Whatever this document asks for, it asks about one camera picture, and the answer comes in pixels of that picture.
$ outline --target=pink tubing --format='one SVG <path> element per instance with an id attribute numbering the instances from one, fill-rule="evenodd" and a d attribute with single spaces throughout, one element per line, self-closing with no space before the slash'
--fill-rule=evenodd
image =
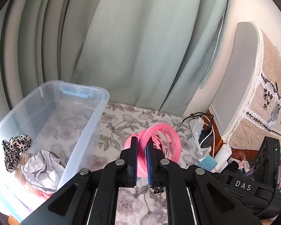
<path id="1" fill-rule="evenodd" d="M 147 173 L 147 161 L 146 161 L 146 145 L 150 137 L 152 137 L 154 146 L 165 153 L 164 143 L 167 143 L 168 149 L 172 144 L 172 153 L 167 151 L 165 157 L 174 162 L 178 162 L 181 153 L 181 142 L 176 131 L 166 123 L 155 123 L 151 127 L 141 131 L 140 133 L 131 135 L 125 142 L 124 149 L 130 148 L 131 138 L 135 136 L 138 138 L 138 177 L 145 178 Z"/>

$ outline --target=wall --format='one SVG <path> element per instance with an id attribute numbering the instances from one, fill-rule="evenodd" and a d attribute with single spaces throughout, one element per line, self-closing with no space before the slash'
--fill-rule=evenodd
<path id="1" fill-rule="evenodd" d="M 203 89 L 198 89 L 183 116 L 206 112 L 213 101 L 229 65 L 236 25 L 254 21 L 278 47 L 281 55 L 281 12 L 272 0 L 233 0 L 219 57 Z"/>

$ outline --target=curtain fold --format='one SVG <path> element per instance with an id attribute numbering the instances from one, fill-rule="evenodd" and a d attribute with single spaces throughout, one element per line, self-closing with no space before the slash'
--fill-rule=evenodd
<path id="1" fill-rule="evenodd" d="M 230 3 L 10 0 L 0 12 L 0 121 L 36 87 L 57 79 L 182 115 L 212 71 Z"/>

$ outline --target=floral fabric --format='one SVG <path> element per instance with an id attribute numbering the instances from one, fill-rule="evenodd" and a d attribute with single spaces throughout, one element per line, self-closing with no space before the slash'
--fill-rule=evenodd
<path id="1" fill-rule="evenodd" d="M 43 149 L 52 151 L 61 162 L 67 164 L 70 155 L 87 124 L 93 110 L 83 105 L 61 104 L 34 141 L 42 143 Z M 131 134 L 138 133 L 156 122 L 165 122 L 172 126 L 180 136 L 182 151 L 178 164 L 182 168 L 196 164 L 200 158 L 208 155 L 211 148 L 201 156 L 194 144 L 189 120 L 183 124 L 182 118 L 143 109 L 126 104 L 109 102 L 101 118 L 100 140 L 94 153 L 91 171 L 102 169 L 109 162 L 119 158 L 125 141 Z M 167 206 L 165 192 L 154 195 L 148 187 L 147 178 L 138 178 L 135 188 L 120 188 L 117 204 L 116 225 L 167 224 Z"/>

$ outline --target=white cable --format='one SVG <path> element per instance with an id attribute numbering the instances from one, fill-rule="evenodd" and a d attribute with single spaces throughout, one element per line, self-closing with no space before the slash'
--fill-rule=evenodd
<path id="1" fill-rule="evenodd" d="M 210 122 L 210 119 L 209 119 L 208 117 L 206 117 L 205 115 L 203 115 L 203 117 L 205 117 L 205 118 Z M 212 158 L 214 158 L 215 135 L 214 135 L 214 129 L 213 129 L 212 124 L 211 124 L 211 128 L 212 128 L 212 133 L 213 133 L 213 151 L 212 151 Z"/>

